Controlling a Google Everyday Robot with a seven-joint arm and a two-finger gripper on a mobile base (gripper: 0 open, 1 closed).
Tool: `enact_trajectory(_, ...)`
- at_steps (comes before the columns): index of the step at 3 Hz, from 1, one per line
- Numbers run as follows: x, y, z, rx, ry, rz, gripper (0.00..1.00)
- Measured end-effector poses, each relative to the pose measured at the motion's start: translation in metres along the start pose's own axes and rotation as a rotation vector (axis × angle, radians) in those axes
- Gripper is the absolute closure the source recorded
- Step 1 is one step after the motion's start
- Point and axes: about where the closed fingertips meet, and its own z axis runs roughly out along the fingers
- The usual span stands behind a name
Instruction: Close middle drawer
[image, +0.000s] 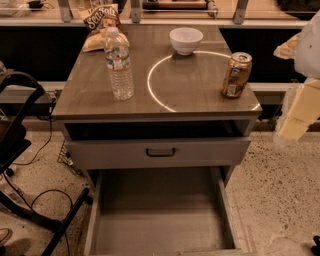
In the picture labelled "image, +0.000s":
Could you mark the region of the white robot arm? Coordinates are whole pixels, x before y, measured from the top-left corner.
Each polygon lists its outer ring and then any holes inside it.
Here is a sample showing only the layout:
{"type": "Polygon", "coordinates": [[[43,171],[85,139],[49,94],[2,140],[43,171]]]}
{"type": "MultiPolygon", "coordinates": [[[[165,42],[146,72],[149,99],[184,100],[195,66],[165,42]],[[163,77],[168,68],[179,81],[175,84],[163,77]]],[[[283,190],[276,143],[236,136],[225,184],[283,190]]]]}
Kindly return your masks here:
{"type": "Polygon", "coordinates": [[[285,146],[297,142],[320,118],[320,10],[273,55],[293,59],[295,71],[306,77],[301,85],[285,93],[274,135],[274,142],[285,146]]]}

